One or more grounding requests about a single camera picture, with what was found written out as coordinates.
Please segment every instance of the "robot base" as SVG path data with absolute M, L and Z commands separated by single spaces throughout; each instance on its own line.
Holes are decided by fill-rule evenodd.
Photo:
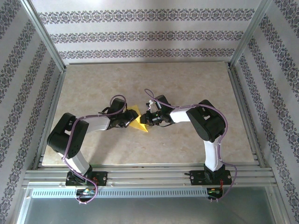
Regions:
M 232 177 L 229 170 L 224 170 L 216 180 L 208 181 L 206 179 L 204 170 L 191 170 L 190 171 L 190 181 L 191 185 L 220 185 L 220 180 L 223 181 L 223 185 L 230 185 L 232 183 Z
M 107 183 L 107 176 L 108 176 L 108 172 L 90 172 L 90 174 L 88 175 L 88 178 L 93 180 L 94 182 L 96 182 L 96 184 L 98 186 L 106 186 Z M 66 177 L 66 181 L 65 181 L 65 186 L 66 187 L 70 187 L 70 186 L 92 186 L 94 187 L 94 185 L 91 182 L 85 182 L 84 180 L 82 180 L 80 177 L 75 176 L 73 172 L 68 172 L 67 173 L 67 177 Z

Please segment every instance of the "patterned wallpaper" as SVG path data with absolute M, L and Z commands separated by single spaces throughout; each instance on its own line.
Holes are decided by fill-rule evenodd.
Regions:
M 68 64 L 228 62 L 260 0 L 32 2 Z
M 35 158 L 60 71 L 18 0 L 0 0 L 0 224 Z
M 299 223 L 299 7 L 274 0 L 236 66 L 264 159 Z

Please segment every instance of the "aluminum frame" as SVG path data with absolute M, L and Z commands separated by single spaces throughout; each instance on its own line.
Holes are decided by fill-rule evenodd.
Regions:
M 53 102 L 52 102 L 52 105 L 51 105 L 51 108 L 50 108 L 49 116 L 47 117 L 45 130 L 43 132 L 41 143 L 40 143 L 40 145 L 38 147 L 38 150 L 37 150 L 36 160 L 34 161 L 34 164 L 33 164 L 33 169 L 38 168 L 41 156 L 44 154 L 44 152 L 46 150 L 47 137 L 48 137 L 48 135 L 50 134 L 50 131 L 51 131 L 51 126 L 52 126 L 52 123 L 53 123 L 53 120 L 54 120 L 57 104 L 58 104 L 60 93 L 61 93 L 62 86 L 63 86 L 63 83 L 64 83 L 65 74 L 66 74 L 66 69 L 61 72 L 61 75 L 60 75 L 59 80 L 58 80 L 58 84 L 57 84 L 57 87 L 56 87 L 56 90 L 55 90 L 55 93 L 54 93 L 54 98 L 53 98 Z
M 50 52 L 52 58 L 54 59 L 55 63 L 59 67 L 60 71 L 64 71 L 66 66 L 60 57 L 58 50 L 56 49 L 53 41 L 50 38 L 45 26 L 43 25 L 40 17 L 36 9 L 34 8 L 31 0 L 20 0 L 21 4 L 24 6 L 26 12 L 28 13 L 29 18 L 31 19 L 32 23 L 34 24 L 40 38 L 44 42 L 47 47 L 47 50 Z
M 268 8 L 271 0 L 262 0 L 258 6 L 247 30 L 245 31 L 240 44 L 238 45 L 230 65 L 235 65 L 245 49 L 249 39 L 257 28 L 263 14 Z M 62 61 L 55 45 L 53 44 L 49 34 L 47 33 L 43 23 L 41 22 L 34 6 L 30 0 L 21 0 L 21 3 L 28 12 L 32 22 L 34 23 L 39 35 L 45 42 L 47 49 L 50 51 L 51 56 L 54 58 L 56 64 L 63 72 L 57 86 L 54 96 L 54 101 L 51 106 L 50 116 L 47 120 L 47 128 L 43 134 L 42 144 L 38 149 L 38 155 L 41 156 L 45 150 L 45 142 L 50 132 L 50 124 L 53 121 L 56 106 L 59 100 L 59 95 L 62 89 L 63 80 L 65 76 L 65 64 Z M 246 134 L 249 139 L 250 148 L 254 157 L 253 163 L 237 164 L 238 173 L 236 182 L 233 187 L 265 187 L 269 203 L 275 221 L 277 223 L 289 224 L 290 220 L 285 209 L 282 197 L 280 195 L 277 183 L 272 172 L 272 168 L 267 168 L 260 149 L 258 147 L 256 137 L 252 130 L 249 115 L 246 111 L 246 106 L 242 98 L 240 87 L 235 79 L 235 71 L 229 69 L 228 74 L 232 83 L 234 94 L 238 103 L 241 113 L 243 124 L 245 126 Z M 38 162 L 34 164 L 34 168 L 38 168 Z M 191 186 L 189 177 L 184 173 L 190 170 L 203 170 L 203 164 L 126 164 L 126 165 L 102 165 L 94 166 L 95 171 L 108 171 L 107 186 L 99 187 L 106 191 L 124 191 L 128 189 L 198 189 L 200 186 Z M 28 170 L 23 180 L 22 189 L 18 197 L 17 206 L 14 211 L 14 218 L 12 223 L 23 223 L 26 218 L 26 213 L 30 205 L 30 200 L 33 196 L 34 190 L 39 189 L 54 189 L 56 192 L 66 192 L 70 189 L 65 186 L 65 178 L 68 169 L 66 167 L 51 167 L 39 168 L 38 170 Z
M 247 46 L 247 43 L 251 39 L 253 33 L 255 32 L 260 21 L 262 20 L 262 17 L 264 16 L 264 14 L 271 2 L 272 2 L 272 0 L 261 0 L 247 29 L 244 32 L 242 39 L 240 40 L 240 43 L 238 44 L 238 46 L 232 56 L 232 59 L 229 61 L 229 63 L 231 65 L 235 65 L 238 62 L 241 54 L 243 53 L 243 51 L 245 50 L 245 48 Z

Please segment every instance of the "cable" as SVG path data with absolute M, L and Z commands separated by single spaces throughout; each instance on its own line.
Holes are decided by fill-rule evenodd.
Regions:
M 168 127 L 168 126 L 170 126 L 170 125 L 173 125 L 173 124 L 168 124 L 168 125 L 165 125 L 165 126 L 160 126 L 160 127 Z
M 225 194 L 223 194 L 220 198 L 217 199 L 217 201 L 220 201 L 225 195 L 227 195 L 230 190 L 232 189 L 233 185 L 234 185 L 234 182 L 237 178 L 237 173 L 238 173 L 238 170 L 237 170 L 237 167 L 234 165 L 234 164 L 230 164 L 230 163 L 226 163 L 224 162 L 221 157 L 220 157 L 220 144 L 221 144 L 221 141 L 222 139 L 224 138 L 224 136 L 226 135 L 226 133 L 228 132 L 228 120 L 226 119 L 226 117 L 224 116 L 223 113 L 221 113 L 219 110 L 217 110 L 215 107 L 212 107 L 212 106 L 209 106 L 209 105 L 205 105 L 205 104 L 192 104 L 192 105 L 187 105 L 187 106 L 171 106 L 169 104 L 166 104 L 166 103 L 163 103 L 161 102 L 160 100 L 157 100 L 155 99 L 155 96 L 154 96 L 154 93 L 149 90 L 149 89 L 144 89 L 145 93 L 154 101 L 158 102 L 159 104 L 162 104 L 164 106 L 167 106 L 167 107 L 170 107 L 170 108 L 173 108 L 173 109 L 186 109 L 186 108 L 194 108 L 194 107 L 198 107 L 198 106 L 201 106 L 201 107 L 206 107 L 208 109 L 211 109 L 215 112 L 217 112 L 224 120 L 224 123 L 225 123 L 225 129 L 224 129 L 224 133 L 222 134 L 222 136 L 220 137 L 220 139 L 218 140 L 218 146 L 217 146 L 217 155 L 218 155 L 218 158 L 219 160 L 226 166 L 230 166 L 230 167 L 234 167 L 235 168 L 235 176 L 232 180 L 232 183 L 230 184 L 228 190 L 225 192 Z
M 74 124 L 73 124 L 73 126 L 72 126 L 72 128 L 71 128 L 71 134 L 70 134 L 70 137 L 69 137 L 69 141 L 67 142 L 67 146 L 66 146 L 65 153 L 64 153 L 64 156 L 63 156 L 63 158 L 62 158 L 62 161 L 67 165 L 67 167 L 68 167 L 74 174 L 76 174 L 77 176 L 83 178 L 83 179 L 86 180 L 86 181 L 89 181 L 90 183 L 92 183 L 92 184 L 95 186 L 95 193 L 94 193 L 94 195 L 92 196 L 92 198 L 90 198 L 88 201 L 86 201 L 86 202 L 81 201 L 80 196 L 79 196 L 78 198 L 76 198 L 77 201 L 79 201 L 79 203 L 81 203 L 81 204 L 87 204 L 87 203 L 91 202 L 91 201 L 97 196 L 97 194 L 98 194 L 98 185 L 97 185 L 94 181 L 90 180 L 89 178 L 85 177 L 84 175 L 82 175 L 82 174 L 78 173 L 76 170 L 74 170 L 74 169 L 70 166 L 70 164 L 67 162 L 67 160 L 66 160 L 67 154 L 68 154 L 68 152 L 69 152 L 69 150 L 70 150 L 70 145 L 71 145 L 71 140 L 72 140 L 73 135 L 74 135 L 74 130 L 75 130 L 75 127 L 76 127 L 77 123 L 78 123 L 80 120 L 84 120 L 84 119 L 86 119 L 86 118 L 102 117 L 102 116 L 113 116 L 113 115 L 116 115 L 116 114 L 122 112 L 122 111 L 126 108 L 127 100 L 126 100 L 126 98 L 125 98 L 123 95 L 115 95 L 115 96 L 112 97 L 111 100 L 110 100 L 110 106 L 111 106 L 111 104 L 112 104 L 113 99 L 116 98 L 116 97 L 122 97 L 122 98 L 124 99 L 124 101 L 125 101 L 124 106 L 123 106 L 119 111 L 114 112 L 114 113 L 110 113 L 110 114 L 93 114 L 93 115 L 86 115 L 86 116 L 77 118 L 77 120 L 75 120 L 75 122 L 74 122 Z

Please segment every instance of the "robotic arm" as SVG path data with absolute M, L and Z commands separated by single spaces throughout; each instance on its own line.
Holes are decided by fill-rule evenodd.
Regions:
M 166 126 L 169 126 L 179 122 L 191 122 L 197 134 L 204 141 L 206 151 L 204 172 L 190 171 L 187 175 L 190 176 L 191 185 L 231 184 L 230 171 L 225 169 L 225 164 L 220 158 L 219 140 L 225 133 L 226 123 L 222 116 L 213 110 L 213 105 L 208 100 L 203 100 L 199 104 L 206 105 L 206 107 L 195 105 L 179 108 L 171 106 L 164 95 L 151 98 L 153 101 L 146 104 L 149 110 L 140 117 L 140 123 L 149 126 L 160 126 L 164 121 L 168 123 Z M 153 106 L 156 106 L 157 110 L 155 112 L 153 112 Z M 65 157 L 70 169 L 75 171 L 68 173 L 66 186 L 91 186 L 93 184 L 95 186 L 105 186 L 107 172 L 93 172 L 92 166 L 89 165 L 80 152 L 84 137 L 92 131 L 109 130 L 114 127 L 126 128 L 130 122 L 138 117 L 137 112 L 127 110 L 126 102 L 119 98 L 115 98 L 111 106 L 105 108 L 99 114 L 99 116 L 87 116 L 77 121 L 78 118 L 74 115 L 65 113 L 47 139 L 47 144 L 61 157 Z M 219 198 L 219 195 L 222 196 L 222 193 L 212 196 Z
M 105 176 L 99 180 L 99 172 L 92 172 L 92 166 L 85 160 L 80 152 L 80 148 L 87 133 L 97 130 L 109 130 L 114 127 L 126 128 L 138 117 L 136 111 L 127 109 L 113 116 L 108 116 L 109 114 L 121 111 L 122 108 L 127 108 L 126 102 L 122 99 L 115 98 L 110 107 L 99 112 L 100 116 L 86 117 L 84 120 L 78 121 L 66 155 L 66 162 L 73 170 L 89 179 L 96 179 L 96 181 L 102 185 L 106 184 L 105 180 L 102 181 Z M 65 113 L 47 138 L 47 144 L 61 157 L 65 154 L 70 138 L 69 133 L 76 120 L 77 118 L 74 115 Z M 69 172 L 66 184 L 69 186 L 78 186 L 89 185 L 90 183 L 76 176 L 73 172 Z
M 150 126 L 160 126 L 164 121 L 169 123 L 166 125 L 169 126 L 179 122 L 190 121 L 205 144 L 206 160 L 204 164 L 204 177 L 201 176 L 198 179 L 202 180 L 204 178 L 204 182 L 207 184 L 219 184 L 220 180 L 224 180 L 225 184 L 230 184 L 231 179 L 227 178 L 230 176 L 230 172 L 225 170 L 225 164 L 223 164 L 220 158 L 219 140 L 225 132 L 225 121 L 222 116 L 215 110 L 203 106 L 176 109 L 168 103 L 164 95 L 156 97 L 155 100 L 157 111 L 152 112 L 153 106 L 151 104 L 152 101 L 150 101 L 150 103 L 146 104 L 150 107 L 150 110 L 141 116 L 141 123 Z M 199 104 L 214 108 L 208 100 L 203 100 Z M 196 179 L 192 179 L 192 182 L 194 185 L 197 185 Z

